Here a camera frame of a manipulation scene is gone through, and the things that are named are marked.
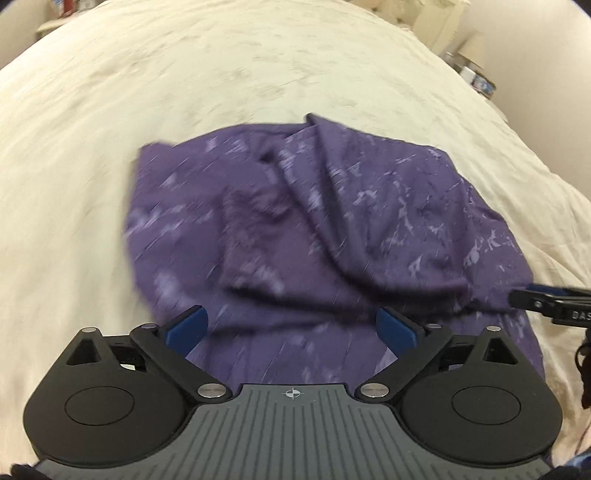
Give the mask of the cluttered nightstand items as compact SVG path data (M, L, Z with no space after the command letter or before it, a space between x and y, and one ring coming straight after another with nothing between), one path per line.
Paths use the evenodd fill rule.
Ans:
M413 21L412 31L474 90L491 100L497 87L484 74L484 34L472 31L453 49L453 42L470 6L470 1L418 1L418 14Z

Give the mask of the shelf with colourful items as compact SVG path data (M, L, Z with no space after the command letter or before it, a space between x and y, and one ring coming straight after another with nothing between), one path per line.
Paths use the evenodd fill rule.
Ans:
M51 0L48 2L48 20L38 27L36 39L40 40L49 33L74 20L77 16L104 3L104 0Z

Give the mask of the purple patterned garment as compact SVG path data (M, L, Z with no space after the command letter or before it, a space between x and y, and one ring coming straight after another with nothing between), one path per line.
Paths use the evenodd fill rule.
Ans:
M231 388L361 384L394 360L382 306L458 334L498 326L543 366L508 303L532 280L514 235L432 146L315 115L151 143L124 235L157 318L204 307L188 359Z

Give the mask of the cream floral bedspread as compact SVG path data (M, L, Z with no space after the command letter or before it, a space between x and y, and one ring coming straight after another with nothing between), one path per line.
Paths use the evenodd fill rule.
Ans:
M315 113L446 151L536 280L590 284L590 202L411 32L342 1L109 1L1 72L1 464L82 327L150 319L123 241L138 149Z

